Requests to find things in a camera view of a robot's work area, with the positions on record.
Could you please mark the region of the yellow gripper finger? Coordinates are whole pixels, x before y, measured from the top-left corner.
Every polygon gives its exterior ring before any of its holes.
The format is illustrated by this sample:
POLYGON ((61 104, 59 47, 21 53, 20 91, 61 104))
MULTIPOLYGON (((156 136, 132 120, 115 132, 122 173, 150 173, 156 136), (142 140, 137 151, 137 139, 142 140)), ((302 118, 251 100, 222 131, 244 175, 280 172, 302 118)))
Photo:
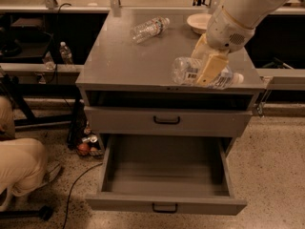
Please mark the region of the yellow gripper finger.
POLYGON ((209 45, 207 43, 206 34, 203 33, 200 36, 200 38, 198 39, 198 41, 197 41, 197 43, 196 43, 196 45, 195 45, 195 47, 193 49, 191 58, 202 59, 203 55, 208 50, 208 48, 209 48, 209 45))
POLYGON ((203 68, 197 77, 196 84, 207 86, 227 66, 228 56, 220 53, 209 53, 203 57, 203 68))

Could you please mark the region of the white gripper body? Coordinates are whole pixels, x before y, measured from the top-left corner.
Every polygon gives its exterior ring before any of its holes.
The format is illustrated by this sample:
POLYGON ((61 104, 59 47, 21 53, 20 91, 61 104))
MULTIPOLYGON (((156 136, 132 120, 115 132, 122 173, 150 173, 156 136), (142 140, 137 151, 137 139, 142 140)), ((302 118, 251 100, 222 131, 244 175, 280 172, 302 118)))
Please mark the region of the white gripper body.
POLYGON ((254 36, 249 29, 231 17, 223 7, 218 7, 208 22, 207 43, 221 51, 237 52, 254 36))

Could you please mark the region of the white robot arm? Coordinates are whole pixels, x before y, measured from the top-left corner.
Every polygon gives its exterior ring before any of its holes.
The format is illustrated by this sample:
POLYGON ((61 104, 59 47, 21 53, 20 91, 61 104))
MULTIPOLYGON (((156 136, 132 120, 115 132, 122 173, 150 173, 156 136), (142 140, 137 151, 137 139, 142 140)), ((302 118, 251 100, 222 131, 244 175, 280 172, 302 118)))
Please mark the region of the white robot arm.
POLYGON ((256 27, 288 0, 225 0, 213 13, 199 38, 192 58, 202 63, 194 84, 206 87, 228 64, 228 54, 241 50, 256 27))

